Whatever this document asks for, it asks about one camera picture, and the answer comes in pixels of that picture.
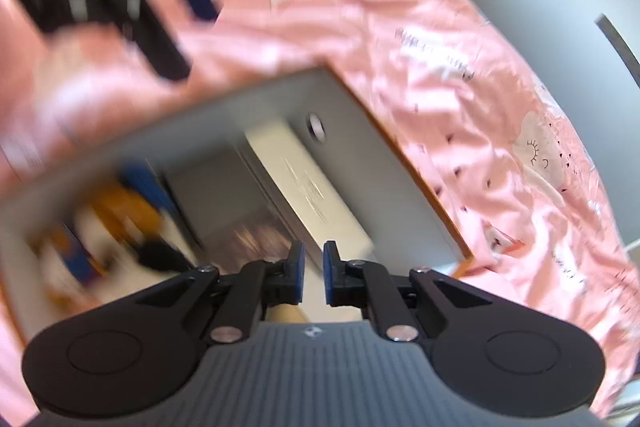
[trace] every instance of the wrinkled fabric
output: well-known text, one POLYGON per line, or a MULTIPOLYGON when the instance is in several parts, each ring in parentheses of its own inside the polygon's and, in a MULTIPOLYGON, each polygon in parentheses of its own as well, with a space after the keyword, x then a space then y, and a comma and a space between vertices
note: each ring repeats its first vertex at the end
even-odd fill
POLYGON ((609 410, 640 346, 638 274, 571 123, 469 0, 216 0, 214 25, 183 0, 149 1, 193 59, 186 83, 156 77, 113 28, 45 42, 0 0, 0 190, 195 103, 327 65, 455 224, 473 254, 465 280, 600 343, 593 411, 609 410))

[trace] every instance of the yellow object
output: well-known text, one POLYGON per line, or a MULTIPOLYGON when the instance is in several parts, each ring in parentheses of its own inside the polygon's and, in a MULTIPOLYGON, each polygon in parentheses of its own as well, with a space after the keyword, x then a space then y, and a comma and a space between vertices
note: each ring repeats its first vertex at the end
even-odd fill
POLYGON ((162 216, 139 194, 119 184, 97 192, 90 202, 104 227, 118 241, 135 245, 159 235, 162 216))

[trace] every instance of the metal screw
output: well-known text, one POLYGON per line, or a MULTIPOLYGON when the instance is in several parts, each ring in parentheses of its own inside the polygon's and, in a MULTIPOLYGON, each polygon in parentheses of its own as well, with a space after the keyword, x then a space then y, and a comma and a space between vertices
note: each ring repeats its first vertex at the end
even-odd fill
POLYGON ((388 328, 386 336, 394 342, 411 342, 418 336, 418 330, 413 326, 400 324, 388 328))
POLYGON ((242 338, 242 331, 233 326, 220 326, 211 331, 211 339, 221 344, 233 344, 242 338))

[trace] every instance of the pink fabric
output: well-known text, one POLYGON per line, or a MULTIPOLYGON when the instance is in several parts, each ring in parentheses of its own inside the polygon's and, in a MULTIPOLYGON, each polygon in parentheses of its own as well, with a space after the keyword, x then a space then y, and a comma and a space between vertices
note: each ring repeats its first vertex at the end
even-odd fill
POLYGON ((45 44, 0 0, 3 190, 80 144, 327 64, 440 198, 474 254, 466 280, 596 338, 607 373, 593 410, 607 412, 640 346, 638 275, 570 122, 469 0, 217 0, 215 25, 150 1, 193 57, 187 83, 158 79, 111 28, 45 44))

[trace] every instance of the closed eye print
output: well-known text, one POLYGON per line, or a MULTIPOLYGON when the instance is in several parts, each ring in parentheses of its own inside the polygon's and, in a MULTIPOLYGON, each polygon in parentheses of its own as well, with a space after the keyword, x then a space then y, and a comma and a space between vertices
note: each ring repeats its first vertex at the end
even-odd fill
POLYGON ((535 140, 530 140, 527 141, 527 145, 530 145, 533 147, 533 157, 531 158, 531 165, 533 165, 534 161, 537 161, 538 158, 538 152, 540 151, 540 149, 538 149, 538 144, 536 143, 535 140))

